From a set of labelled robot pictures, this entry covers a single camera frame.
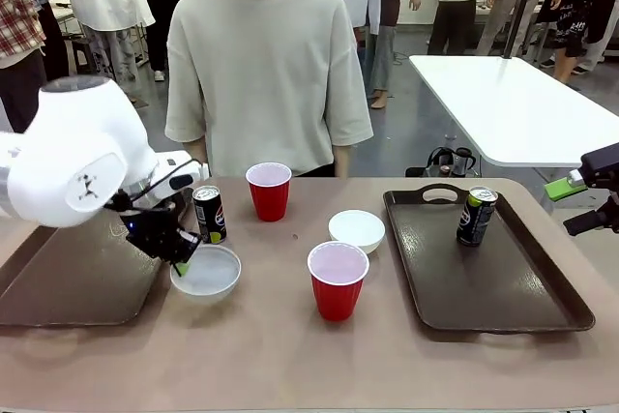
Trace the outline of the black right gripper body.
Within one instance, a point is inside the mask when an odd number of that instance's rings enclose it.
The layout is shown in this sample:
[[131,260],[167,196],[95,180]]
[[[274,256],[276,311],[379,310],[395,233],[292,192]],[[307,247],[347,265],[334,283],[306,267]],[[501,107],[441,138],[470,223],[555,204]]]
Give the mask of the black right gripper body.
[[584,154],[578,169],[587,188],[617,189],[619,143]]

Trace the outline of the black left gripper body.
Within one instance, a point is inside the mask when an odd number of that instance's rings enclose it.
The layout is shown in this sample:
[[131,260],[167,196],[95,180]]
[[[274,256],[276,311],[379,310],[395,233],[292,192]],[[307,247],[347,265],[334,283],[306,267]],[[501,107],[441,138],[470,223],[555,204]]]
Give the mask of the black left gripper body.
[[119,214],[127,229],[126,240],[151,258],[165,262],[178,261],[177,230],[186,230],[180,219],[188,206],[187,192],[176,192],[154,207],[134,206],[126,192],[117,192],[108,201],[108,209]]

